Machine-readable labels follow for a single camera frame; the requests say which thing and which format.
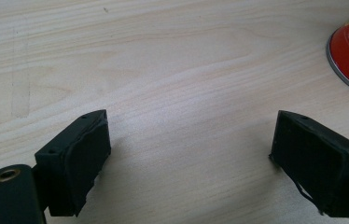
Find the black plastic part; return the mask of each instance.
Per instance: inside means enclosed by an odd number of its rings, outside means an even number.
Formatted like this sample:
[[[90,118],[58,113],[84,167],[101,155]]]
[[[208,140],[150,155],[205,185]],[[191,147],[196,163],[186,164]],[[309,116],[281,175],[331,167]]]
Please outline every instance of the black plastic part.
[[[12,165],[0,169],[0,224],[46,223],[37,197],[32,169]]]
[[[46,183],[39,192],[52,216],[78,215],[110,152],[107,116],[99,110],[76,119],[35,153],[35,175]]]
[[[348,139],[313,119],[279,111],[270,157],[321,212],[349,217]]]

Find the metal rim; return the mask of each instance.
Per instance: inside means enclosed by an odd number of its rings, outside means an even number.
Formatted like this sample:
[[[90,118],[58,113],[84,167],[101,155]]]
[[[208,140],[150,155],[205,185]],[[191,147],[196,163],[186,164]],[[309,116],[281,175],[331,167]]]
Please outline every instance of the metal rim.
[[[8,169],[0,173],[0,183],[17,177],[21,173],[20,169]]]
[[[331,43],[331,39],[334,36],[334,34],[332,34],[329,37],[329,40],[327,42],[327,46],[326,46],[326,53],[327,53],[327,58],[328,58],[328,62],[329,65],[331,65],[332,70],[334,70],[335,74],[337,74],[337,76],[346,84],[349,86],[349,79],[346,77],[346,75],[343,74],[343,72],[341,72],[340,68],[337,66],[337,64],[334,62],[334,59],[332,58],[331,55],[331,49],[329,47],[329,44]]]

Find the round hole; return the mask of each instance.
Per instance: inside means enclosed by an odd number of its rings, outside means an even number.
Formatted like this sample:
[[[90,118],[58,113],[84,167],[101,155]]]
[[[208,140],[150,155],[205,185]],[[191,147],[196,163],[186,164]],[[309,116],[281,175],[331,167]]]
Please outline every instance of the round hole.
[[[11,179],[17,177],[17,175],[19,175],[20,172],[21,172],[21,170],[19,170],[19,169],[10,169],[10,170],[3,171],[0,174],[0,182],[6,182],[8,180],[11,180]]]
[[[49,149],[49,154],[55,154],[59,149],[57,147],[52,147]]]

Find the light wood surface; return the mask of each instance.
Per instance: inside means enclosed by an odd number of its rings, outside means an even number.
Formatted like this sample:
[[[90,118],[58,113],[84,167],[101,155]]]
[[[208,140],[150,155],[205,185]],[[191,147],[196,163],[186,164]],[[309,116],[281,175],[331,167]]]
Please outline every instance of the light wood surface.
[[[349,138],[326,59],[347,0],[0,0],[0,168],[106,109],[112,155],[48,223],[349,223],[268,160],[279,109]]]

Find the wood grain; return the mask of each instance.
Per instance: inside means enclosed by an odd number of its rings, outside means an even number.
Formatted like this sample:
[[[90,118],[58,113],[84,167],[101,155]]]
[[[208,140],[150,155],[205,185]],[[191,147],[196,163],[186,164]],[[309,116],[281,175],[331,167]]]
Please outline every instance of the wood grain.
[[[268,160],[279,109],[349,138],[328,37],[349,1],[0,0],[0,168],[106,109],[112,155],[78,218],[349,223]]]

